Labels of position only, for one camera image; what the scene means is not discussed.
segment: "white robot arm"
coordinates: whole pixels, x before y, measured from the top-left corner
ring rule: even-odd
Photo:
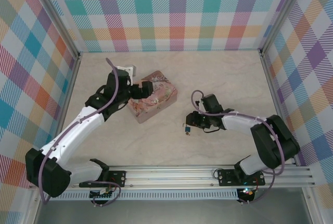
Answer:
[[[47,156],[45,166],[42,168],[43,190],[51,197],[60,195],[69,185],[85,181],[105,180],[106,165],[96,159],[84,164],[67,165],[68,160],[81,145],[81,143],[96,128],[102,125],[113,113],[122,109],[130,98],[147,98],[153,92],[152,82],[142,82],[142,87],[133,85],[135,67],[117,67],[119,89],[114,101],[100,113],[85,119],[86,116],[104,107],[115,92],[115,75],[110,73],[107,84],[100,87],[85,103],[79,115],[50,143],[44,145],[39,151],[30,149],[26,156],[28,180],[38,186],[39,170],[42,161]]]
[[[256,180],[259,180],[259,184],[263,185],[265,182],[262,170],[275,169],[284,163],[284,160],[292,158],[300,151],[299,144],[283,120],[277,115],[259,118],[240,114],[230,108],[224,110],[213,94],[203,96],[200,101],[193,101],[193,105],[197,105],[198,111],[193,111],[187,115],[187,125],[203,130],[214,126],[217,127],[216,130],[235,130],[251,135],[257,148],[255,154],[235,164],[235,169],[232,171],[221,169],[219,174],[223,180],[220,181],[220,185],[223,183],[226,183],[225,185],[228,183],[252,185],[253,182],[256,183]]]

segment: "pink box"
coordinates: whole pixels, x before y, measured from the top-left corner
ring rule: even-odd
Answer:
[[[144,77],[137,83],[142,81],[151,81],[154,91],[147,99],[129,100],[128,108],[139,123],[143,123],[176,102],[178,93],[174,85],[159,70]]]

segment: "plaid backdrop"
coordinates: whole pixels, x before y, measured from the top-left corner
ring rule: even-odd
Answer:
[[[273,14],[273,17],[271,18],[270,24],[268,25],[268,27],[267,27],[267,29],[265,31],[264,37],[262,38],[262,40],[260,42],[259,48],[262,48],[263,45],[264,45],[264,43],[266,42],[267,36],[270,33],[270,31],[272,29],[272,26],[274,25],[276,19],[280,15],[280,12],[281,12],[281,10],[282,10],[285,2],[286,2],[286,0],[280,0],[279,5],[276,7],[275,12]]]
[[[54,137],[74,58],[39,0],[0,0],[0,223],[18,223],[25,154]]]
[[[89,52],[257,49],[279,5],[279,0],[53,1],[78,48]]]
[[[333,0],[297,0],[267,54],[301,161],[333,220]]]

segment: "beige floor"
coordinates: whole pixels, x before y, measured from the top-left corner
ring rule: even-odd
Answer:
[[[195,89],[214,93],[224,108],[254,116],[275,113],[257,51],[89,53],[82,58],[65,126],[106,83],[111,71],[106,57],[115,65],[135,65],[137,80],[161,70],[178,89],[178,99],[142,124],[128,108],[115,113],[85,140],[72,162],[98,158],[108,165],[234,164],[254,153],[252,137],[231,130],[205,134],[191,128],[191,135],[185,135],[182,123],[194,110],[190,95]]]

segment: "metal bracket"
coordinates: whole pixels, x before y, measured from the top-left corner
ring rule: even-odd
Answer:
[[[123,170],[117,170],[117,171],[108,171],[107,178],[109,178],[110,182],[114,182],[118,184],[120,187],[125,186],[125,180],[126,180],[126,171]],[[108,184],[97,184],[97,183],[90,183],[90,182],[81,182],[79,184],[80,188],[103,188],[108,187]]]
[[[264,186],[265,178],[264,174],[260,171],[251,175],[251,177],[244,179],[243,184],[239,182],[235,175],[234,169],[219,169],[217,171],[217,177],[219,179],[220,186]]]

